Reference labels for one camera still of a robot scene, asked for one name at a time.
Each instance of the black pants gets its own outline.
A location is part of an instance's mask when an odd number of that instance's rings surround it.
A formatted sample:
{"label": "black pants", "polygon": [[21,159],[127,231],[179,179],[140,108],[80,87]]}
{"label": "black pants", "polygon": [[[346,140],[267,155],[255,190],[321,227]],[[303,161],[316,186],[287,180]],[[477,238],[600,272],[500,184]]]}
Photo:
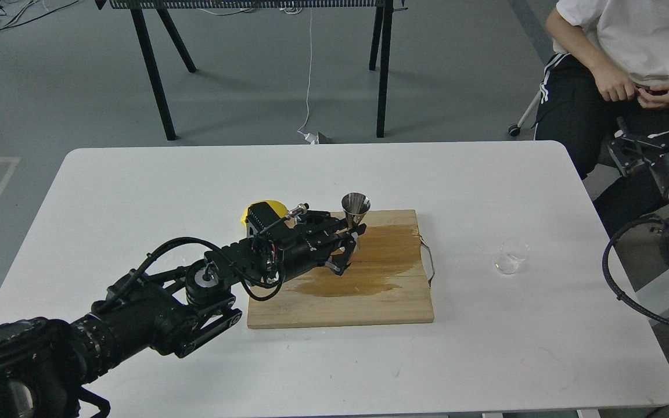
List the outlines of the black pants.
{"label": "black pants", "polygon": [[[562,143],[585,178],[595,168],[603,138],[617,129],[623,117],[632,134],[669,131],[669,109],[643,109],[636,100],[606,102],[590,71],[574,56],[554,56],[542,84],[536,116],[536,140]],[[621,177],[593,202],[609,236],[627,222],[666,204],[649,170]]]}

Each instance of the table leg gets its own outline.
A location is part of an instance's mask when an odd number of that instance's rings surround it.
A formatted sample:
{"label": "table leg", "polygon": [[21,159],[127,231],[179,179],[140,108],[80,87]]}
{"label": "table leg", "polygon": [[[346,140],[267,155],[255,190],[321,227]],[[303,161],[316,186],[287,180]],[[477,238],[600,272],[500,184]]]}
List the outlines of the table leg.
{"label": "table leg", "polygon": [[190,58],[190,54],[188,53],[188,49],[185,47],[185,43],[182,42],[182,38],[180,37],[180,33],[177,31],[175,22],[172,21],[172,18],[170,17],[170,12],[167,9],[157,9],[156,12],[159,13],[161,22],[164,23],[164,27],[167,29],[167,32],[169,32],[170,38],[172,38],[172,42],[175,43],[175,47],[180,53],[180,57],[182,58],[183,63],[185,63],[185,67],[188,68],[188,71],[191,73],[196,72],[197,68],[195,64],[193,64],[193,59]]}
{"label": "table leg", "polygon": [[382,36],[383,27],[383,8],[376,8],[376,20],[373,24],[373,41],[371,42],[371,60],[368,63],[368,69],[375,71],[376,59],[379,58],[379,40]]}
{"label": "table leg", "polygon": [[376,137],[383,138],[386,122],[386,92],[389,84],[389,54],[391,52],[391,24],[394,15],[394,0],[386,0],[383,5],[382,62],[379,79],[379,113],[376,117]]}
{"label": "table leg", "polygon": [[146,71],[149,72],[149,80],[151,81],[152,90],[154,90],[154,98],[156,99],[156,106],[159,108],[159,116],[161,117],[161,124],[164,126],[164,133],[167,135],[167,140],[176,140],[177,135],[175,134],[175,127],[172,125],[170,107],[167,105],[164,88],[161,86],[159,68],[156,66],[156,58],[154,58],[154,50],[151,48],[151,40],[149,40],[149,32],[146,29],[146,20],[143,19],[143,11],[141,9],[131,9],[131,16],[133,18],[133,25],[136,27],[138,43],[141,45],[143,61],[146,63]]}
{"label": "table leg", "polygon": [[578,418],[600,418],[600,413],[597,409],[579,409],[577,416]]}

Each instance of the hand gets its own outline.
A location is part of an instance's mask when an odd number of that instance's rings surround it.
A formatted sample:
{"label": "hand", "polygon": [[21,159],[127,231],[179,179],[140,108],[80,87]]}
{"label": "hand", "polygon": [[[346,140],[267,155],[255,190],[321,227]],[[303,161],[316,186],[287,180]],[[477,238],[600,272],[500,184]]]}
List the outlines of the hand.
{"label": "hand", "polygon": [[664,94],[652,95],[647,90],[640,88],[637,101],[643,109],[666,109],[669,107],[669,82],[653,85],[650,90],[652,92],[664,92]]}
{"label": "hand", "polygon": [[629,78],[629,74],[624,73],[614,64],[603,64],[603,66],[591,69],[591,72],[595,77],[598,92],[606,102],[632,100],[636,96],[636,86]]}

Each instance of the glass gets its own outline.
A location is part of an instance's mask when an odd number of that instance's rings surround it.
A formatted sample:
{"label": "glass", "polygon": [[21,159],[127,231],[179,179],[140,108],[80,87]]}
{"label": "glass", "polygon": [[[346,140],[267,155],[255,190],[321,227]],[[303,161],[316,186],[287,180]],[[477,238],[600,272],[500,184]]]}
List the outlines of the glass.
{"label": "glass", "polygon": [[520,265],[528,259],[531,249],[528,247],[528,244],[524,243],[523,240],[518,238],[507,238],[502,243],[502,248],[497,254],[497,258],[494,260],[494,266],[497,267],[500,272],[505,273],[506,275],[512,275],[518,271]]}

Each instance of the white table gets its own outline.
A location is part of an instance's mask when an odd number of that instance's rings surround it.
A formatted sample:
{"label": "white table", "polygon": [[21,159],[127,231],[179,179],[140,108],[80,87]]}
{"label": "white table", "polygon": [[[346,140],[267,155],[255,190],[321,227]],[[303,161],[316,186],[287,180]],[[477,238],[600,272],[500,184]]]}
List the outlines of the white table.
{"label": "white table", "polygon": [[[334,211],[351,191],[372,210],[416,209],[437,270],[435,323],[249,330],[242,319],[186,359],[147,349],[88,388],[116,416],[147,417],[669,403],[666,358],[647,318],[603,280],[605,231],[550,142],[76,150],[2,285],[0,323],[75,320],[165,240],[243,238],[239,216],[252,201]],[[509,236],[531,246],[512,276],[492,265]],[[177,249],[149,272],[201,254]],[[632,293],[615,257],[612,273]],[[247,295],[235,294],[246,310]]]}

